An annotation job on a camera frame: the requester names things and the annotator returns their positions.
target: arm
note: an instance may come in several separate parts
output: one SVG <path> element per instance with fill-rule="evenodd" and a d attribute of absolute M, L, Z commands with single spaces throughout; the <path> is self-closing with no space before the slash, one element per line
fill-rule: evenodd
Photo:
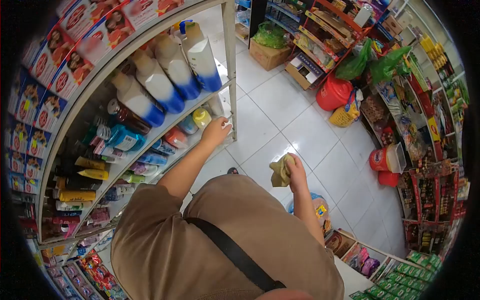
<path fill-rule="evenodd" d="M 222 129 L 227 118 L 220 117 L 208 124 L 202 133 L 200 142 L 190 152 L 168 171 L 157 183 L 164 186 L 172 196 L 184 199 L 197 178 L 205 161 L 213 150 L 220 145 L 228 135 L 232 125 Z"/>
<path fill-rule="evenodd" d="M 308 231 L 322 245 L 325 246 L 324 233 L 313 210 L 312 197 L 308 190 L 307 175 L 303 165 L 295 154 L 289 153 L 295 164 L 287 161 L 290 169 L 290 189 L 293 192 L 293 214 L 302 220 Z"/>

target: yellow rag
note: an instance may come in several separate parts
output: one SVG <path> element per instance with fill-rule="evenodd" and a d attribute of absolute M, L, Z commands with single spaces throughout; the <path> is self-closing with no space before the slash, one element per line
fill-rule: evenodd
<path fill-rule="evenodd" d="M 290 169 L 287 166 L 287 161 L 295 164 L 295 160 L 290 154 L 285 154 L 276 163 L 270 163 L 270 168 L 273 170 L 273 187 L 288 186 L 290 184 Z"/>

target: red bucket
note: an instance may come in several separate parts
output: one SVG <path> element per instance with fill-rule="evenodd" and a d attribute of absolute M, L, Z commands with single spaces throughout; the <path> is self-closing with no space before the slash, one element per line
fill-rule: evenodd
<path fill-rule="evenodd" d="M 317 92 L 317 103 L 323 110 L 332 111 L 348 103 L 352 90 L 350 81 L 337 79 L 332 72 Z"/>

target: foot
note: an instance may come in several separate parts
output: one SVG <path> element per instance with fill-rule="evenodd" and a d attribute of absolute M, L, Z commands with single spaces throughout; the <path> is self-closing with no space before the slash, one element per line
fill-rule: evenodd
<path fill-rule="evenodd" d="M 227 174 L 238 174 L 237 168 L 230 168 L 228 169 Z"/>

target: brown bottle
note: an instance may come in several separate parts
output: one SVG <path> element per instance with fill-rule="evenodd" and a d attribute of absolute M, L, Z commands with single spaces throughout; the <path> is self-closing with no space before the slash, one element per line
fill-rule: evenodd
<path fill-rule="evenodd" d="M 146 135 L 152 129 L 150 124 L 142 120 L 117 99 L 110 100 L 107 105 L 107 111 L 110 115 L 115 116 L 118 123 L 124 125 L 133 133 Z"/>

